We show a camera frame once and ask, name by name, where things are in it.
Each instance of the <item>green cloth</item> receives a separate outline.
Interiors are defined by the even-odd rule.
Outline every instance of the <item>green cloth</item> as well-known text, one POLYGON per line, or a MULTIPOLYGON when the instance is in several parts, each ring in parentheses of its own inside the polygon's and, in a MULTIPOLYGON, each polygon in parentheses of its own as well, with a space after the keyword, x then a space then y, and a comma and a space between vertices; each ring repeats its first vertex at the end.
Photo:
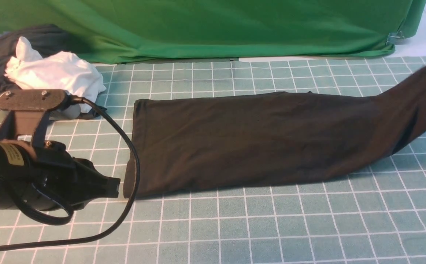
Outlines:
POLYGON ((0 34, 43 23, 89 62, 381 56, 416 32, 426 0, 0 0, 0 34))

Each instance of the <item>crumpled clothing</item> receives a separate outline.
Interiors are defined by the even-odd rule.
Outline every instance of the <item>crumpled clothing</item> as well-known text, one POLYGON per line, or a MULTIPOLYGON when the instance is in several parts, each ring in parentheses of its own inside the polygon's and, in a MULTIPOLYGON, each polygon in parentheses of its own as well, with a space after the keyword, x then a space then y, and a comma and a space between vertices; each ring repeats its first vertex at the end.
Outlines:
MULTIPOLYGON (((9 59, 5 77, 21 89, 62 89, 92 102, 106 90, 94 65, 64 51, 43 58, 25 37, 19 37, 16 56, 9 59)), ((81 105, 82 113, 90 110, 89 105, 81 105)))

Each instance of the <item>dark gray cloth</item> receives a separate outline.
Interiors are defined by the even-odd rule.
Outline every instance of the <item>dark gray cloth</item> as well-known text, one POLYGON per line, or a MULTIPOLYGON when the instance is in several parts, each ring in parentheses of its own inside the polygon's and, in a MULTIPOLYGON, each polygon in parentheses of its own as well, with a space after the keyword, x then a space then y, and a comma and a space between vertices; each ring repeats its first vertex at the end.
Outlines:
POLYGON ((368 97, 273 92, 134 104, 125 198, 321 182, 388 157, 426 132, 426 66, 368 97))
MULTIPOLYGON (((56 25, 37 25, 14 32, 4 32, 0 35, 0 94, 8 90, 20 89, 17 84, 4 76, 7 62, 11 57, 16 56, 19 37, 27 38, 32 48, 44 58, 61 51, 70 52, 67 43, 71 35, 56 25)), ((81 113, 78 118, 93 119, 98 116, 99 114, 91 110, 87 114, 81 113)))

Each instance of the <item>black cable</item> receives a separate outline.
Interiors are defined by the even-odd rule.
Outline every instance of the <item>black cable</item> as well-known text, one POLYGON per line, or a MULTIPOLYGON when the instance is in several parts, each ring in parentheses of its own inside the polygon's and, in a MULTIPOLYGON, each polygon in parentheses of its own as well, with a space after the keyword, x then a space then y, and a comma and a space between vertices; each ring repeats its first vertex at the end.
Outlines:
POLYGON ((119 219, 115 221, 115 223, 109 227, 104 232, 89 236, 89 237, 83 237, 83 238, 74 238, 74 239, 63 239, 63 240, 53 240, 53 241, 42 241, 42 242, 31 242, 31 243, 21 243, 21 244, 11 244, 11 245, 2 245, 0 246, 0 251, 8 251, 8 250, 16 250, 16 249, 31 249, 31 248, 40 248, 40 247, 55 247, 55 246, 66 246, 66 245, 74 245, 74 244, 81 244, 81 243, 89 243, 93 241, 97 241, 99 239, 102 239, 109 234, 111 234, 115 229, 117 229, 125 220, 126 216, 129 214, 133 203, 136 199, 136 193, 138 190, 139 182, 140 182, 140 161, 138 158, 138 154, 136 152, 136 149, 134 148, 133 143, 131 142, 130 138, 126 135, 126 133, 121 129, 121 127, 103 110, 100 109, 95 103, 91 102, 90 100, 86 98, 81 97, 72 97, 74 104, 88 104, 90 107, 92 107, 99 115, 101 115, 107 122, 109 122, 110 125, 121 135, 123 140, 126 142, 126 145, 128 145, 130 152, 132 153, 135 161, 135 168, 136 168, 136 174, 135 174, 135 184, 133 192, 128 199, 128 202, 126 203, 125 209, 123 210, 122 214, 120 215, 119 219))

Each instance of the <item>teal grid mat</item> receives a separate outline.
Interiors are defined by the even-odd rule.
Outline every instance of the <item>teal grid mat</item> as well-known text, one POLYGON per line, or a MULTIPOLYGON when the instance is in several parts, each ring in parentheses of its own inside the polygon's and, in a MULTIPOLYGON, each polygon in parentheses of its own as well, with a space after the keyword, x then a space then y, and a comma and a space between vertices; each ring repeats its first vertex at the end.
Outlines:
MULTIPOLYGON (((105 66, 98 69, 107 91, 97 103, 130 133, 140 98, 274 91, 370 96, 424 65, 426 57, 105 66)), ((107 122, 56 122, 48 135, 67 144, 73 156, 93 161, 102 174, 123 178, 129 151, 107 122)), ((97 234, 117 219, 125 202, 96 200, 63 227, 0 211, 0 244, 97 234)), ((40 263, 426 264, 426 133, 345 179, 139 201, 122 226, 98 242, 0 253, 0 264, 40 263)))

